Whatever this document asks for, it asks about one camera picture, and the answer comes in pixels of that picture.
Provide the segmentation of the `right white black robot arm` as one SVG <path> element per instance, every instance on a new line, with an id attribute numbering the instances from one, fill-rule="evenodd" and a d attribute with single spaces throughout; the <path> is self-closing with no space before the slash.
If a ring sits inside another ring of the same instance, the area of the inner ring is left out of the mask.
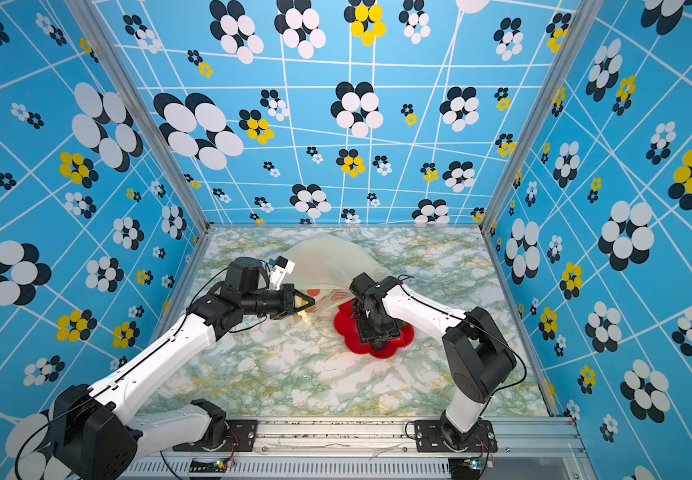
<path id="1" fill-rule="evenodd" d="M 481 307 L 464 311 L 446 306 L 394 276 L 376 281 L 362 273 L 352 280 L 350 291 L 362 345 L 376 352 L 396 347 L 402 325 L 443 345 L 456 390 L 441 415 L 441 435 L 454 451 L 469 447 L 488 401 L 518 363 L 491 314 Z"/>

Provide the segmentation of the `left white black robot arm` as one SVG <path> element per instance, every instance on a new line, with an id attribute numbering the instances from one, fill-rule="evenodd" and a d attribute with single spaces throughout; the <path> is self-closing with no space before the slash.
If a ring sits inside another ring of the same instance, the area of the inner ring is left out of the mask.
<path id="1" fill-rule="evenodd" d="M 62 392 L 42 446 L 81 479 L 116 479 L 133 462 L 181 444 L 208 451 L 236 446 L 225 411 L 208 400 L 150 419 L 138 412 L 174 373 L 235 332 L 245 317 L 279 320 L 313 304 L 286 282 L 294 269 L 285 257 L 231 262 L 224 279 L 193 299 L 181 319 L 136 357 L 91 385 Z"/>

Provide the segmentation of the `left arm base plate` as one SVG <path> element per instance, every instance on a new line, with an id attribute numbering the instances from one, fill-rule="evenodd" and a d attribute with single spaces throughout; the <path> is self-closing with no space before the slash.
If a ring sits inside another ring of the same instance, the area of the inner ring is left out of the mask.
<path id="1" fill-rule="evenodd" d="M 205 436 L 196 442 L 173 447 L 178 452 L 251 452 L 254 448 L 259 422 L 250 420 L 223 420 L 211 425 Z"/>

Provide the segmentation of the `translucent cream plastic bag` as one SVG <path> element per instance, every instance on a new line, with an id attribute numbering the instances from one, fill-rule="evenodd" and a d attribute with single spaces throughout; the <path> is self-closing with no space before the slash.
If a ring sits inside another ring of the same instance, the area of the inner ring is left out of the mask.
<path id="1" fill-rule="evenodd" d="M 281 254 L 295 266 L 284 281 L 315 300 L 299 316 L 313 319 L 354 298 L 352 281 L 363 273 L 382 280 L 390 271 L 361 246 L 340 237 L 321 234 L 299 242 Z"/>

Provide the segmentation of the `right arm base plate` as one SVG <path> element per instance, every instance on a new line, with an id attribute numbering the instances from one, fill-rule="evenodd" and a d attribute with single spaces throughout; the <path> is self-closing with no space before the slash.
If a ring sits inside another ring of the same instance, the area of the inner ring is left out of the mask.
<path id="1" fill-rule="evenodd" d="M 493 425 L 478 421 L 460 432 L 447 420 L 416 420 L 411 437 L 420 453 L 496 453 L 499 450 Z"/>

